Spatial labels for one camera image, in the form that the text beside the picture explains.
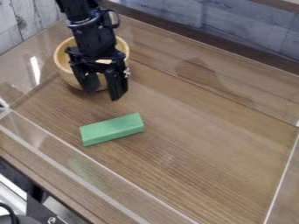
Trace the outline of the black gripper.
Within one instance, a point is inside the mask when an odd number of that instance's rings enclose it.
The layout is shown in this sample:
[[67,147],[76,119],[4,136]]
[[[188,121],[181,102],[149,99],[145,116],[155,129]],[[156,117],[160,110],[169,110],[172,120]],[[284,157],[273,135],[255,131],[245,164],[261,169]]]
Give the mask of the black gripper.
[[72,32],[73,47],[65,49],[69,67],[83,90],[99,91],[97,73],[104,73],[108,94],[119,100],[128,90],[125,54],[117,50],[117,37],[111,11],[67,11],[68,28]]

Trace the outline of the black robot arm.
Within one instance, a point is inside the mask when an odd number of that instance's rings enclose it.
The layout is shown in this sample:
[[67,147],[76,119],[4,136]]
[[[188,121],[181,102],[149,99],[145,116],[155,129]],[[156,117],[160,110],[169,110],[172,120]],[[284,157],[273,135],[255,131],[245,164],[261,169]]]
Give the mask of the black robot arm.
[[116,101],[128,90],[125,53],[117,50],[115,29],[120,18],[112,21],[109,13],[117,13],[100,6],[101,0],[55,0],[60,12],[68,19],[76,45],[64,52],[69,55],[69,67],[76,80],[88,93],[100,87],[97,74],[104,74],[109,98]]

